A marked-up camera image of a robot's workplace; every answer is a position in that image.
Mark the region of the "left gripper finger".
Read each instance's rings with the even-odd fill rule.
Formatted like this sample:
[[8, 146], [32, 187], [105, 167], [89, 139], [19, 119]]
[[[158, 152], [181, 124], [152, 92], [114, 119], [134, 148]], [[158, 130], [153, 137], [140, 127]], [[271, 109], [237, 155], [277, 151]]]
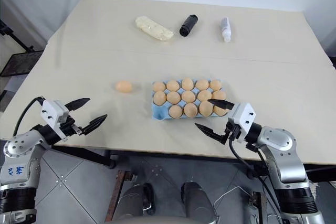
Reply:
[[90, 98], [80, 98], [65, 104], [65, 107], [68, 109], [68, 111], [75, 111], [84, 106], [89, 101]]
[[99, 116], [93, 119], [92, 121], [90, 121], [89, 124], [85, 126], [84, 128], [80, 127], [79, 128], [81, 131], [80, 135], [88, 135], [89, 133], [97, 129], [105, 121], [107, 116], [108, 116], [107, 114]]

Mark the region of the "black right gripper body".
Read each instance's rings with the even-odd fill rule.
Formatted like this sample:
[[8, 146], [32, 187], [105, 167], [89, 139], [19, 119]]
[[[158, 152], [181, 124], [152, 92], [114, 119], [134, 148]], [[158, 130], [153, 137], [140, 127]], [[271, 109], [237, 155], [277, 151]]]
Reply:
[[235, 139], [238, 139], [241, 135], [242, 128], [235, 123], [227, 122], [226, 128], [224, 130], [224, 140], [225, 142], [227, 140], [234, 141]]

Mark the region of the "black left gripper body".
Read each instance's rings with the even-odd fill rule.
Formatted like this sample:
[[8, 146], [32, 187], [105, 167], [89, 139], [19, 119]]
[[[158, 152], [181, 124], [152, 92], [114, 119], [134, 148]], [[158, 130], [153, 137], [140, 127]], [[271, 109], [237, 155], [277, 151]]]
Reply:
[[60, 125], [60, 130], [64, 133], [65, 136], [72, 136], [74, 134], [81, 135], [82, 130], [80, 127], [75, 125], [75, 120], [68, 116], [65, 123]]

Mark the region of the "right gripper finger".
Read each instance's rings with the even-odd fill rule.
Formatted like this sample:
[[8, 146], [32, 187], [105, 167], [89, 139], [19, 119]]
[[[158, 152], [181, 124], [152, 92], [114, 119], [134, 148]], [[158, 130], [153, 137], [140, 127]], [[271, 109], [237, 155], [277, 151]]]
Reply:
[[219, 135], [219, 134], [215, 133], [212, 129], [210, 129], [210, 128], [204, 126], [204, 125], [201, 125], [201, 124], [198, 124], [198, 123], [194, 123], [194, 124], [206, 136], [220, 142], [221, 144], [226, 143], [226, 135]]
[[226, 100], [220, 100], [220, 99], [208, 99], [208, 102], [210, 102], [212, 105], [217, 106], [221, 109], [229, 109], [231, 110], [234, 107], [234, 104], [231, 102], [228, 102]]

